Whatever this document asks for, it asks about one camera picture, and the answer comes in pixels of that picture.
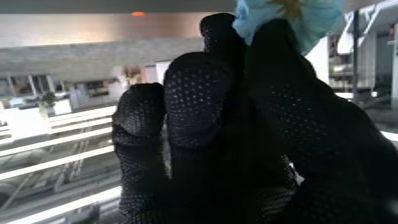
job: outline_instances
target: wall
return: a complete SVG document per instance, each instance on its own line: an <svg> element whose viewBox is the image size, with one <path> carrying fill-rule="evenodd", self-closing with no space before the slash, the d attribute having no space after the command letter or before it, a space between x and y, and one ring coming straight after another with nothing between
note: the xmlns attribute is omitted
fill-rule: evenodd
<svg viewBox="0 0 398 224"><path fill-rule="evenodd" d="M101 80L113 78L117 65L154 64L200 49L200 38L0 49L0 77L49 74L54 81Z"/></svg>
<svg viewBox="0 0 398 224"><path fill-rule="evenodd" d="M378 36L376 38L376 76L392 75L392 45L387 45L388 36Z"/></svg>
<svg viewBox="0 0 398 224"><path fill-rule="evenodd" d="M367 33L358 47L358 87L374 87L376 78L376 33Z"/></svg>
<svg viewBox="0 0 398 224"><path fill-rule="evenodd" d="M328 38L323 38L307 54L317 79L328 84Z"/></svg>

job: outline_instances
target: black fabric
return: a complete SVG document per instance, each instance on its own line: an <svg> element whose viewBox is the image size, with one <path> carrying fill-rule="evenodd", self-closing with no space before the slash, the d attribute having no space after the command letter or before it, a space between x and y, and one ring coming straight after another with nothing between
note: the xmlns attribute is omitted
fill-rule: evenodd
<svg viewBox="0 0 398 224"><path fill-rule="evenodd" d="M246 61L248 95L305 178L278 223L396 223L396 148L316 79L291 33L284 20L262 26Z"/></svg>
<svg viewBox="0 0 398 224"><path fill-rule="evenodd" d="M230 22L204 18L205 52L173 60L163 87L136 85L120 98L124 223L398 223L394 146L316 79L287 22L262 25L245 55Z"/></svg>

